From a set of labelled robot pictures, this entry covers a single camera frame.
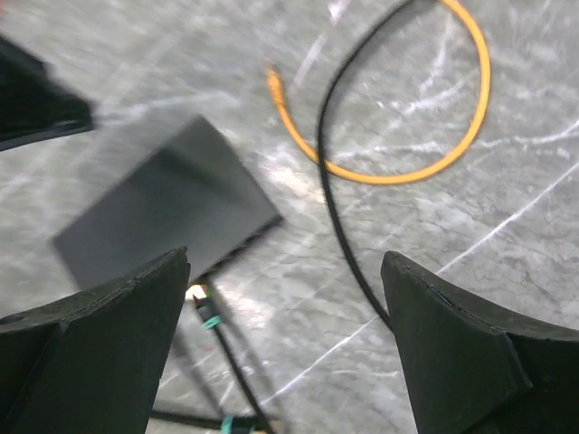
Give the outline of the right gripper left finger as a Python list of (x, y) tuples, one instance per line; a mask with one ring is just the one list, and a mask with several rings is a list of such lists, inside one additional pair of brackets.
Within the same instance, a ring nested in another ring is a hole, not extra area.
[(185, 248), (1, 320), (1, 431), (143, 433), (185, 299)]

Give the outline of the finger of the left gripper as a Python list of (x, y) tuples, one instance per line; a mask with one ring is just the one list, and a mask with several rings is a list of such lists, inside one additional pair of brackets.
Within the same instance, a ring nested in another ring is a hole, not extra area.
[(2, 37), (1, 149), (93, 129), (91, 104), (53, 79), (46, 63)]

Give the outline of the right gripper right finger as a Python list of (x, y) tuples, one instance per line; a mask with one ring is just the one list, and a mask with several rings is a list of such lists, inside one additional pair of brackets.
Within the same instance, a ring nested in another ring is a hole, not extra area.
[(388, 251), (384, 294), (420, 433), (578, 431), (578, 333)]

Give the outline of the black network switch box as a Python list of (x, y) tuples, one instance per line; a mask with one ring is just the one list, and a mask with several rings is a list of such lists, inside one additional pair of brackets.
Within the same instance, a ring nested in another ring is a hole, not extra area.
[(198, 116), (54, 239), (81, 290), (186, 247), (197, 279), (281, 215), (225, 136)]

